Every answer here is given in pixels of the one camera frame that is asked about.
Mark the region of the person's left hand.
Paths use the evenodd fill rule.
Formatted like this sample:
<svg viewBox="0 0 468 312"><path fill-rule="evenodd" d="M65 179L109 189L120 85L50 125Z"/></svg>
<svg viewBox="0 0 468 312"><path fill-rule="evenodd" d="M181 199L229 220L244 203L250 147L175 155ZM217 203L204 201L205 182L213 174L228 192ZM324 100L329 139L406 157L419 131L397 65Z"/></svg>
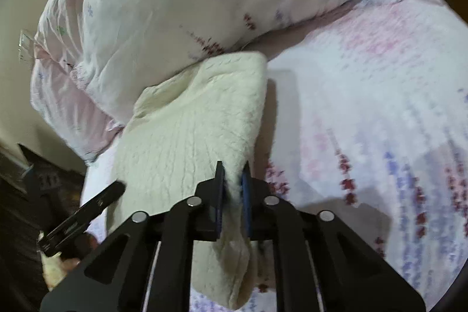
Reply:
<svg viewBox="0 0 468 312"><path fill-rule="evenodd" d="M66 253L59 252L54 256L47 256L39 251L42 274L49 291L55 288L92 250L98 247L97 238L84 233L78 235L72 243L66 246Z"/></svg>

